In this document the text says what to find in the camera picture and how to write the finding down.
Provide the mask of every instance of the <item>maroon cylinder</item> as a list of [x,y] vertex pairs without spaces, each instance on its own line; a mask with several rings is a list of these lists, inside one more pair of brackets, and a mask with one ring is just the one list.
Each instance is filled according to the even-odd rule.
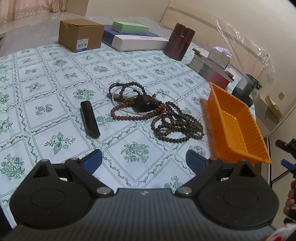
[[175,60],[181,61],[193,39],[195,31],[177,23],[163,53]]

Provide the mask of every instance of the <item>orange plastic basket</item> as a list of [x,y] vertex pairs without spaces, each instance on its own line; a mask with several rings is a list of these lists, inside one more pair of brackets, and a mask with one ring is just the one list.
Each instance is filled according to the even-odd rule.
[[207,102],[218,157],[227,163],[247,159],[252,164],[271,163],[263,137],[248,106],[209,82]]

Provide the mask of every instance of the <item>table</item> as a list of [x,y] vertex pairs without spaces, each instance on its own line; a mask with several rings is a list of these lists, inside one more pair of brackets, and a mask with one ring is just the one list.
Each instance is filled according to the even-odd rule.
[[[191,44],[182,62],[162,51],[119,53],[105,44],[81,53],[58,44],[40,46],[1,58],[0,203],[10,224],[15,226],[10,197],[40,159],[61,163],[100,149],[103,163],[94,176],[114,191],[170,188],[174,193],[194,177],[185,161],[187,150],[206,158],[214,155],[206,108],[209,84],[186,66],[193,58],[194,47]],[[167,143],[154,136],[151,120],[113,120],[108,87],[131,81],[139,82],[149,94],[160,90],[173,97],[184,113],[202,123],[204,138]],[[228,91],[237,81],[229,84]],[[157,98],[171,100],[162,94]],[[98,139],[85,133],[79,110],[84,100],[92,103],[101,132]],[[170,134],[172,138],[181,136]]]

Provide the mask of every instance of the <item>finger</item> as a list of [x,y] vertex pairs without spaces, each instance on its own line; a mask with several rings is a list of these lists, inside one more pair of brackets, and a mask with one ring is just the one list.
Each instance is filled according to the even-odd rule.
[[293,198],[289,198],[286,201],[286,207],[291,207],[295,203],[295,200]]
[[290,210],[290,209],[289,209],[288,207],[285,207],[284,210],[283,210],[283,213],[284,213],[285,215],[288,215],[289,210]]
[[293,198],[294,199],[294,192],[295,192],[295,189],[290,190],[289,193],[288,193],[288,198]]
[[292,181],[291,182],[291,189],[295,189],[296,188],[296,181]]

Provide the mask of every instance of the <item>pink curtain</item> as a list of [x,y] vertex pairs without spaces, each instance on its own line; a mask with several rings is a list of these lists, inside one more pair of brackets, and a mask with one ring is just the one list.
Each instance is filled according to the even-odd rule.
[[67,0],[0,0],[0,25],[12,20],[66,10]]

